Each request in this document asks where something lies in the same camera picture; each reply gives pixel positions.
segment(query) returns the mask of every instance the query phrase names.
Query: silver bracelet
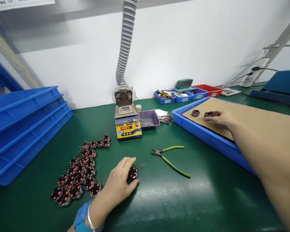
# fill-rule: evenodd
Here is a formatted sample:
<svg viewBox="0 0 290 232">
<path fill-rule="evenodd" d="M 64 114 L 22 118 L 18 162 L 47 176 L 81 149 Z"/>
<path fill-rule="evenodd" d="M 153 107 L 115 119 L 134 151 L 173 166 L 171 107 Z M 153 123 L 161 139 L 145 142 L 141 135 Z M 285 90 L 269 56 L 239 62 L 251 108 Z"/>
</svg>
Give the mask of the silver bracelet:
<svg viewBox="0 0 290 232">
<path fill-rule="evenodd" d="M 91 223 L 90 217 L 89 217 L 89 207 L 90 207 L 90 205 L 88 206 L 88 211 L 87 211 L 87 222 L 88 222 L 88 225 L 89 225 L 91 231 L 97 232 L 98 230 L 93 226 L 93 224 Z"/>
</svg>

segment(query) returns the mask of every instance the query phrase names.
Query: green digital clock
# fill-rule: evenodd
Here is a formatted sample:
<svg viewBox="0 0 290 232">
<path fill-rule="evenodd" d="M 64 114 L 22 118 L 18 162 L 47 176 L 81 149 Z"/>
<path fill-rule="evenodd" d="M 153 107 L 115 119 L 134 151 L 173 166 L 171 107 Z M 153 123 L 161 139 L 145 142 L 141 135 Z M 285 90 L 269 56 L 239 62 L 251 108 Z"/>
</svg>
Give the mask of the green digital clock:
<svg viewBox="0 0 290 232">
<path fill-rule="evenodd" d="M 176 83 L 176 86 L 174 88 L 175 91 L 182 92 L 182 91 L 187 91 L 194 89 L 191 87 L 193 80 L 192 79 L 183 79 L 179 80 Z"/>
</svg>

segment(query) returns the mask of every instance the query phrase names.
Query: calculator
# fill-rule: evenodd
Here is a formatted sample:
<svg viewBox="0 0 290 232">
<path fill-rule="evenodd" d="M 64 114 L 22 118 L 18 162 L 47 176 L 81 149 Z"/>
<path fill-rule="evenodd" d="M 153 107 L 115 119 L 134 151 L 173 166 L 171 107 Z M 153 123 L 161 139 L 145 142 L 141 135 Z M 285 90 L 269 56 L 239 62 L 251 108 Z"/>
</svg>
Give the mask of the calculator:
<svg viewBox="0 0 290 232">
<path fill-rule="evenodd" d="M 241 91 L 240 90 L 237 90 L 237 89 L 233 89 L 233 88 L 230 88 L 230 87 L 225 87 L 223 85 L 218 85 L 216 86 L 217 88 L 220 88 L 220 89 L 223 89 L 223 91 L 221 92 L 221 95 L 223 96 L 232 96 L 234 94 L 238 94 L 240 93 Z"/>
</svg>

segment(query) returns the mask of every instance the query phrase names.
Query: blue wristband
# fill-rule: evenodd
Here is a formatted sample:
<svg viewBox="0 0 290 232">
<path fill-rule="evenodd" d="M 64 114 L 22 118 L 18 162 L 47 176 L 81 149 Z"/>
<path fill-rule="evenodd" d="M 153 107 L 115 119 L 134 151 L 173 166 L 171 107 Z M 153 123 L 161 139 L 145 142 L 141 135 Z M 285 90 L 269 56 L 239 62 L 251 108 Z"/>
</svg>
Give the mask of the blue wristband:
<svg viewBox="0 0 290 232">
<path fill-rule="evenodd" d="M 73 229 L 76 232 L 92 232 L 92 230 L 85 225 L 85 218 L 87 216 L 87 211 L 89 208 L 91 201 L 83 204 L 83 206 L 77 211 L 77 214 L 74 219 L 74 226 Z M 102 226 L 97 229 L 98 232 L 102 231 L 104 228 L 104 223 Z"/>
</svg>

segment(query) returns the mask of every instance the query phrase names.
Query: fan grille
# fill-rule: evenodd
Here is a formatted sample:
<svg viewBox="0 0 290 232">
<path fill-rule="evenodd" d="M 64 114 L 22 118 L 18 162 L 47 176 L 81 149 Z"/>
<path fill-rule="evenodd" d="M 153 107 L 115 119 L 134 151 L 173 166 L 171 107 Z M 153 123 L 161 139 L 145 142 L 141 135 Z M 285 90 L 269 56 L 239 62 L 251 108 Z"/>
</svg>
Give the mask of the fan grille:
<svg viewBox="0 0 290 232">
<path fill-rule="evenodd" d="M 115 93 L 117 106 L 126 106 L 132 104 L 132 91 L 120 91 Z"/>
</svg>

